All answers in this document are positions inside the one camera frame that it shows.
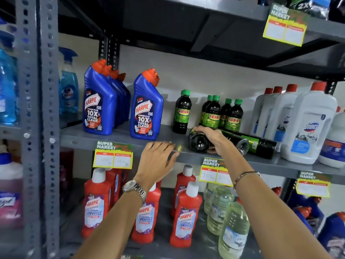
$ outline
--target bracelet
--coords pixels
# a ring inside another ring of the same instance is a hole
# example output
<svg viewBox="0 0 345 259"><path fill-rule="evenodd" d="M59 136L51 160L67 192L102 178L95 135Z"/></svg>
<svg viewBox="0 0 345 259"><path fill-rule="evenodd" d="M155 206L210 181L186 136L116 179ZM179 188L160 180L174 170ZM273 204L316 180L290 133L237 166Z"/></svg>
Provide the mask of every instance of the bracelet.
<svg viewBox="0 0 345 259"><path fill-rule="evenodd" d="M247 174L257 174L258 176L261 177L261 173L257 172L257 171L250 171L250 172L243 172L242 174L240 174L237 179L235 180L234 183L234 189L236 190L236 185L238 184L239 180L241 180L244 176L246 176Z"/></svg>

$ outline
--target bottle label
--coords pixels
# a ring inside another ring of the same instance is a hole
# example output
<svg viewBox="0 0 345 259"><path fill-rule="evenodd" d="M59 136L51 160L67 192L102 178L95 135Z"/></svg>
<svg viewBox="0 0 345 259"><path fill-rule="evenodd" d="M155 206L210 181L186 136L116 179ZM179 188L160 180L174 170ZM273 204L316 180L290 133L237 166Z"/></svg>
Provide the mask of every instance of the bottle label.
<svg viewBox="0 0 345 259"><path fill-rule="evenodd" d="M317 113L305 113L300 127L297 130L295 140L291 147L291 152L306 154L312 149L319 138L319 134L325 123L326 115Z"/></svg>
<svg viewBox="0 0 345 259"><path fill-rule="evenodd" d="M87 88L85 89L84 98L85 126L92 130L102 131L103 95L93 89Z"/></svg>
<svg viewBox="0 0 345 259"><path fill-rule="evenodd" d="M0 192L0 219L11 220L22 216L19 193Z"/></svg>
<svg viewBox="0 0 345 259"><path fill-rule="evenodd" d="M204 113L203 126L218 128L219 120L220 120L220 115L215 115L213 113Z"/></svg>
<svg viewBox="0 0 345 259"><path fill-rule="evenodd" d="M246 244L247 236L248 234L240 235L239 233L236 233L230 229L229 226L226 226L223 241L230 247L229 253L240 256Z"/></svg>
<svg viewBox="0 0 345 259"><path fill-rule="evenodd" d="M329 159L345 162L345 143L326 139L320 155Z"/></svg>
<svg viewBox="0 0 345 259"><path fill-rule="evenodd" d="M155 219L155 204L144 203L139 209L137 219L135 221L135 230L138 233L147 234L152 231L153 221Z"/></svg>
<svg viewBox="0 0 345 259"><path fill-rule="evenodd" d="M180 193L185 192L186 190L187 190L187 187L184 186L184 185L180 185L180 186L178 187L178 191L177 191L176 198L175 198L175 209L176 209L177 206L178 206L178 195L179 195Z"/></svg>
<svg viewBox="0 0 345 259"><path fill-rule="evenodd" d="M187 124L189 120L190 110L175 108L175 122L182 122Z"/></svg>
<svg viewBox="0 0 345 259"><path fill-rule="evenodd" d="M212 205L210 216L213 220L222 223L224 221L226 210L219 209L217 206Z"/></svg>
<svg viewBox="0 0 345 259"><path fill-rule="evenodd" d="M196 209L181 208L177 218L175 236L188 240L192 235L196 218Z"/></svg>
<svg viewBox="0 0 345 259"><path fill-rule="evenodd" d="M84 225L87 228L96 228L103 220L104 195L89 194L85 196Z"/></svg>
<svg viewBox="0 0 345 259"><path fill-rule="evenodd" d="M241 118L228 117L225 123L225 129L230 131L239 131L241 126Z"/></svg>
<svg viewBox="0 0 345 259"><path fill-rule="evenodd" d="M153 136L153 114L155 102L145 96L138 95L135 100L134 132Z"/></svg>

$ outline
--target gray metal shelf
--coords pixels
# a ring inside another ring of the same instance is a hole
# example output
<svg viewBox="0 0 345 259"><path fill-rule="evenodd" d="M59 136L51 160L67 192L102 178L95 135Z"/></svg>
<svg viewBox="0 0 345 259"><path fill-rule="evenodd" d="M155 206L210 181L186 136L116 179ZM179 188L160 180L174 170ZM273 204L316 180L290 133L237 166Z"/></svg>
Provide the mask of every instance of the gray metal shelf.
<svg viewBox="0 0 345 259"><path fill-rule="evenodd" d="M93 151L98 140L133 144L134 156L138 157L140 157L141 152L148 142L146 140L134 139L130 136L129 122L114 129L113 134L109 136L86 133L82 128L82 124L61 130L60 143L64 147ZM176 144L175 149L180 152L177 162L201 165L204 157L220 158L220 156L214 154L199 154L191 151L188 148L188 136L173 133L171 126L168 125L161 125L157 140L171 141ZM251 154L247 154L245 158L254 170L262 174L296 179L300 170L316 171L332 175L332 183L345 184L345 169L332 168L318 162L313 165L297 164L282 159L279 154L276 154L272 160L263 159Z"/></svg>

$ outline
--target blue liquid bottle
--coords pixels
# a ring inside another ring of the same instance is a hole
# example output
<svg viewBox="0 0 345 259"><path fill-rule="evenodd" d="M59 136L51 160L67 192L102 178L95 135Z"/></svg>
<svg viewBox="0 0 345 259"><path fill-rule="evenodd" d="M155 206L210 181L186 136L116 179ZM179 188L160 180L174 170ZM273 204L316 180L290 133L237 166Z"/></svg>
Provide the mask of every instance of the blue liquid bottle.
<svg viewBox="0 0 345 259"><path fill-rule="evenodd" d="M63 54L63 70L61 71L61 93L63 112L77 113L79 104L78 79L73 68L73 57L78 56L75 51L59 47Z"/></svg>
<svg viewBox="0 0 345 259"><path fill-rule="evenodd" d="M144 71L134 81L130 117L130 135L133 138L156 140L159 134L164 100L156 89L159 77L155 71Z"/></svg>

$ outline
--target red bottle cap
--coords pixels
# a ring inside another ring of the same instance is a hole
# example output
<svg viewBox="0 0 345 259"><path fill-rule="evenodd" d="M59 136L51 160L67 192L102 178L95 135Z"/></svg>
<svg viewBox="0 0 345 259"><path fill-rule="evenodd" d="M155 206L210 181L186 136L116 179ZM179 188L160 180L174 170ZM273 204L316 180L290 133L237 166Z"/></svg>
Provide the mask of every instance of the red bottle cap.
<svg viewBox="0 0 345 259"><path fill-rule="evenodd" d="M297 85L295 84L289 84L287 85L286 92L296 92L297 91Z"/></svg>
<svg viewBox="0 0 345 259"><path fill-rule="evenodd" d="M275 86L273 89L274 94L281 94L282 93L282 87L281 86Z"/></svg>
<svg viewBox="0 0 345 259"><path fill-rule="evenodd" d="M270 95L273 92L273 88L266 88L264 95Z"/></svg>
<svg viewBox="0 0 345 259"><path fill-rule="evenodd" d="M101 74L104 70L104 66L106 66L106 60L99 60L97 62L94 62L91 67L99 74Z"/></svg>
<svg viewBox="0 0 345 259"><path fill-rule="evenodd" d="M156 70L154 68L146 70L141 73L147 81L152 83L154 87L158 85L159 82L159 77L158 74L156 73Z"/></svg>
<svg viewBox="0 0 345 259"><path fill-rule="evenodd" d="M325 82L313 82L310 91L325 91L326 83Z"/></svg>

